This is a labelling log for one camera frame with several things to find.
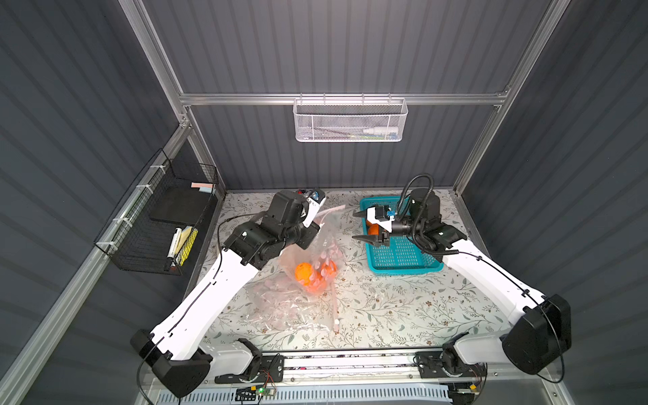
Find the orange fruit taken out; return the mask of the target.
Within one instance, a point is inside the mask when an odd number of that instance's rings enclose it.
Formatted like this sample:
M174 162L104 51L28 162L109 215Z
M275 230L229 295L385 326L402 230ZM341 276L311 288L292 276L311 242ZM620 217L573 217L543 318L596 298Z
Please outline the orange fruit taken out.
M379 224L370 224L367 226L367 235L368 236L379 236L381 233L381 227Z

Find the clear zip-top bag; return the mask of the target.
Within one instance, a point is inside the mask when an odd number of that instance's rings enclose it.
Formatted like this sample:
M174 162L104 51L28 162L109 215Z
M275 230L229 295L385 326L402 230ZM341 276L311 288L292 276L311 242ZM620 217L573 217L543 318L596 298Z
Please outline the clear zip-top bag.
M319 231L310 246L305 250L289 246L279 256L278 268L310 295L324 293L345 265L337 242L344 209L345 205L339 205L317 214L312 225L318 225Z
M250 301L246 320L266 332L340 332L336 290L312 293L283 274L245 288Z

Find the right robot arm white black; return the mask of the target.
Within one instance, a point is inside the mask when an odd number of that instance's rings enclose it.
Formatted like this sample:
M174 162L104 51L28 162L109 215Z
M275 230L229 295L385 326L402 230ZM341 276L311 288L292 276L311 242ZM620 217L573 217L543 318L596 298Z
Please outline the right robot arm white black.
M369 246L389 246L404 237L423 254L444 263L486 295L506 315L504 332L463 332L442 346L440 366L450 377L475 365L512 364L539 376L554 361L563 362L572 346L571 308L560 295L545 295L508 273L455 226L443 221L434 180L418 174L401 191L395 204L374 204L355 212L375 235L359 235Z

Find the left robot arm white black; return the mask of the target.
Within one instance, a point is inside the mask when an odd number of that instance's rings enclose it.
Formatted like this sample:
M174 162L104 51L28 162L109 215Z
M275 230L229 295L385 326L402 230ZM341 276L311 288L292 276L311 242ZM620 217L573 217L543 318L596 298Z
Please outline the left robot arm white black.
M139 330L131 345L160 383L183 399L205 380L232 376L252 381L262 352L247 339L204 346L202 339L235 295L282 251L307 249L320 226L315 217L326 202L321 189L277 192L268 209L233 229L220 244L216 263L180 305L152 331Z

